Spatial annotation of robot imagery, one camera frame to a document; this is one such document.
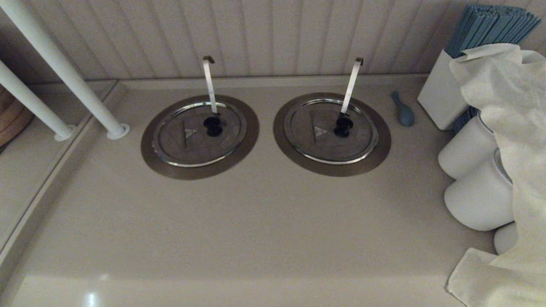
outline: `pole base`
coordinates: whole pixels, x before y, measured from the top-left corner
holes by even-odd
[[[122,133],[120,133],[118,135],[113,135],[108,131],[106,136],[111,140],[117,140],[117,139],[123,138],[125,135],[127,135],[127,133],[129,133],[129,131],[131,130],[131,127],[129,127],[129,125],[126,124],[126,123],[122,123],[121,126],[123,127],[123,132]]]
[[[76,131],[76,125],[68,125],[68,127],[69,127],[70,129],[72,129],[72,131],[70,132],[70,134],[67,135],[67,136],[65,136],[65,137],[63,137],[63,136],[61,136],[61,135],[59,135],[59,134],[55,134],[55,141],[59,141],[59,142],[61,142],[61,141],[66,141],[66,140],[68,140],[68,139],[74,134],[74,131]]]

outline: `blue spoon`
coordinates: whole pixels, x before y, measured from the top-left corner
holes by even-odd
[[[415,121],[415,115],[413,114],[413,111],[405,104],[400,101],[400,95],[398,94],[398,91],[394,91],[390,94],[390,96],[393,98],[394,103],[398,106],[399,113],[399,121],[403,126],[410,127],[413,125],[413,122]]]

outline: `white container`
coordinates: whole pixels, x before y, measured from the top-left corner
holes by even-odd
[[[514,221],[512,181],[499,150],[478,168],[452,183],[444,194],[449,212],[463,225],[489,231]]]
[[[468,108],[449,63],[453,60],[442,50],[417,100],[441,130],[450,130],[453,122]]]
[[[493,242],[495,243],[497,255],[511,250],[518,242],[518,229],[515,223],[510,223],[497,229]]]
[[[471,119],[440,151],[438,163],[451,178],[459,179],[485,160],[497,148],[493,131],[478,116]]]

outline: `white paneled wall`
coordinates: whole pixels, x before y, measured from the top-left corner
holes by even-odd
[[[421,73],[466,3],[546,0],[24,0],[86,79]],[[0,58],[28,83],[59,78],[0,12]],[[546,52],[546,21],[523,44]]]

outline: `black knob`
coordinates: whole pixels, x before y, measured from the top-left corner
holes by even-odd
[[[215,116],[207,117],[203,122],[203,126],[206,127],[206,134],[209,137],[217,137],[222,134],[223,129],[220,127],[220,119]]]
[[[353,121],[341,115],[336,121],[334,134],[340,138],[346,138],[349,136],[349,130],[351,130],[351,128],[353,128]]]

